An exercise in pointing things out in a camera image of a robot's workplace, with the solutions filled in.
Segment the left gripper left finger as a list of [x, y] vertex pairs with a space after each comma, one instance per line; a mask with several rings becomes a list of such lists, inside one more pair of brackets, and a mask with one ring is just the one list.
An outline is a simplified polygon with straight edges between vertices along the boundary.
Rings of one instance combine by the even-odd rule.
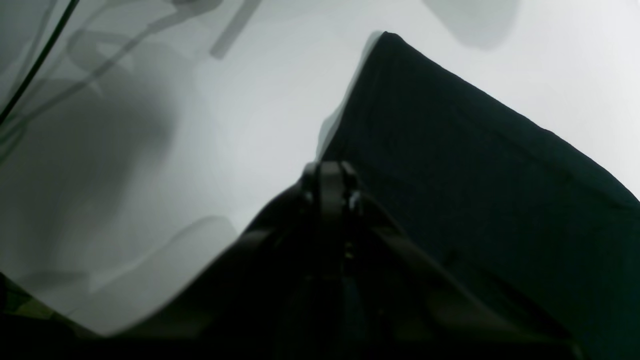
[[185, 289], [118, 334], [146, 349], [265, 342], [302, 286], [330, 274], [330, 164], [311, 162]]

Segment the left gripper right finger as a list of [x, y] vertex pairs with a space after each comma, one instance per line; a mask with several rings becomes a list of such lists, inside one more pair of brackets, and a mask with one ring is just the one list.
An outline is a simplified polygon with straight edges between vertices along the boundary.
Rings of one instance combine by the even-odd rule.
[[359, 184], [347, 162], [327, 164], [330, 274], [353, 280], [377, 358], [578, 360], [557, 330], [516, 325], [489, 309], [414, 245]]

